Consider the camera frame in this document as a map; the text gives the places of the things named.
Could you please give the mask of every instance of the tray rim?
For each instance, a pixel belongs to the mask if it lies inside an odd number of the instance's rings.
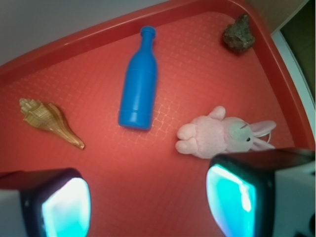
[[[277,97],[295,147],[315,150],[307,115],[286,65],[259,15],[242,0],[170,0],[114,18],[53,41],[0,66],[0,88],[56,63],[137,34],[144,25],[157,27],[209,11],[223,13],[225,7],[230,7],[231,12],[224,14],[234,19],[248,13],[250,28],[256,38],[253,49]]]

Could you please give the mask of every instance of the stuffed bunny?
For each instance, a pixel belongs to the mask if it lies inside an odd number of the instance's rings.
[[[182,154],[212,158],[218,153],[263,151],[274,146],[259,139],[276,127],[273,121],[247,124],[240,118],[225,118],[226,110],[216,107],[208,116],[195,118],[180,127],[176,149]]]

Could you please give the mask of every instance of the textured tray surface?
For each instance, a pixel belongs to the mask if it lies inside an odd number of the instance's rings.
[[[117,122],[124,75],[139,34],[1,88],[0,172],[78,169],[91,190],[90,236],[222,235],[206,199],[209,160],[178,154],[177,129],[222,105],[227,116],[248,123],[274,120],[271,143],[294,146],[255,52],[236,56],[222,44],[222,31],[233,22],[207,12],[156,28],[158,89],[149,132]],[[25,124],[20,98],[58,106],[85,149]]]

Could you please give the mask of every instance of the white wall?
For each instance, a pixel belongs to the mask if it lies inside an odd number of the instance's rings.
[[[0,0],[0,65],[42,45],[167,0]]]

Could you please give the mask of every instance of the bunny foot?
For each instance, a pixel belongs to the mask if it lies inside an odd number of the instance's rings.
[[[176,149],[182,154],[193,154],[198,151],[198,144],[194,137],[186,141],[177,141]]]
[[[188,140],[189,138],[195,137],[196,133],[196,125],[193,123],[187,123],[180,127],[177,132],[177,137],[181,140]]]

